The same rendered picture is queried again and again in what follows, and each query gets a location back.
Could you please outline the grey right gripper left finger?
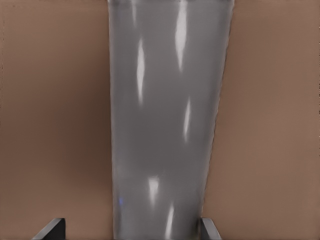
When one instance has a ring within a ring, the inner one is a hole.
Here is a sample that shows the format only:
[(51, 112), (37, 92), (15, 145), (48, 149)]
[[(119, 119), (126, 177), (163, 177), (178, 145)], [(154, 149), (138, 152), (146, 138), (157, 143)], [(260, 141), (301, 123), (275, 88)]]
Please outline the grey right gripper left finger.
[(66, 220), (54, 218), (31, 240), (66, 240)]

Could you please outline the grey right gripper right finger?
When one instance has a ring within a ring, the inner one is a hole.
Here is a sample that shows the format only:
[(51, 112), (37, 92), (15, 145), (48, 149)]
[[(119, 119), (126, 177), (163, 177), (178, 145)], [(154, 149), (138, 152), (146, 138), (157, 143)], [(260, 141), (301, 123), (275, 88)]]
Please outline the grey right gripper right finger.
[(211, 218), (201, 218), (200, 220), (201, 240), (222, 240), (213, 220)]

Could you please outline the grey tennis ball tube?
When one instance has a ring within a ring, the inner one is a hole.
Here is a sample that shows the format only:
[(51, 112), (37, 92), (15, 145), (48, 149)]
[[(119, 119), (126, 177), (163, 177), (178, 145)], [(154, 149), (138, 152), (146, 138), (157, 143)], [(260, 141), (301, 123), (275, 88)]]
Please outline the grey tennis ball tube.
[(108, 0), (113, 235), (198, 238), (235, 0)]

